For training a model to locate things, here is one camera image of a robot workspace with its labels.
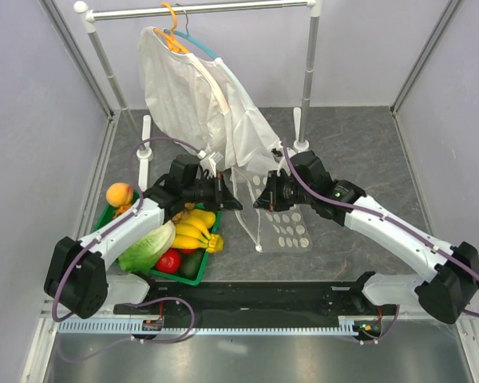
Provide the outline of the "clear dotted zip top bag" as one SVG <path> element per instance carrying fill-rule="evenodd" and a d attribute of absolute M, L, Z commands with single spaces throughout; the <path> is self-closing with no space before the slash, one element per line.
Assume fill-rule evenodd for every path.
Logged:
<path fill-rule="evenodd" d="M 306 252 L 311 249 L 311 237 L 298 207 L 282 212 L 253 207 L 266 187 L 266 176 L 234 167 L 231 181 L 233 195 L 243 205 L 243 209 L 236 212 L 236 219 L 259 253 Z"/>

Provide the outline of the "orange peach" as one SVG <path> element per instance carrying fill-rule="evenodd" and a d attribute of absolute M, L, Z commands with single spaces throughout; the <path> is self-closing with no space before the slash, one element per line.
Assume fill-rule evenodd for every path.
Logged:
<path fill-rule="evenodd" d="M 107 203 L 112 207 L 122 207 L 133 200 L 133 187 L 126 183 L 114 183 L 105 193 Z"/>

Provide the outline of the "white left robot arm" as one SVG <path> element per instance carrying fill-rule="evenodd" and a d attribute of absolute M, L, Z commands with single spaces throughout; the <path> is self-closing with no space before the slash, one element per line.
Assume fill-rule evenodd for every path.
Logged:
<path fill-rule="evenodd" d="M 187 203 L 213 211 L 240 211 L 221 172 L 205 174 L 197 156 L 179 155 L 122 215 L 80 239 L 64 237 L 53 250 L 44 291 L 53 299 L 52 318 L 62 322 L 58 306 L 79 318 L 92 317 L 109 292 L 107 271 L 135 242 L 169 222 Z"/>

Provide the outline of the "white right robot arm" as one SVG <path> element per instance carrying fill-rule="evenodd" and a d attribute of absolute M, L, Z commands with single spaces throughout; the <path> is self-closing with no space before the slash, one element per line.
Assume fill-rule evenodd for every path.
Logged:
<path fill-rule="evenodd" d="M 366 236 L 413 270 L 409 275 L 364 273 L 349 296 L 359 314 L 376 306 L 420 306 L 434 319 L 454 324 L 479 290 L 479 254 L 473 245 L 454 246 L 408 224 L 359 186 L 333 179 L 312 151 L 296 154 L 285 168 L 270 171 L 253 203 L 269 212 L 299 205 Z"/>

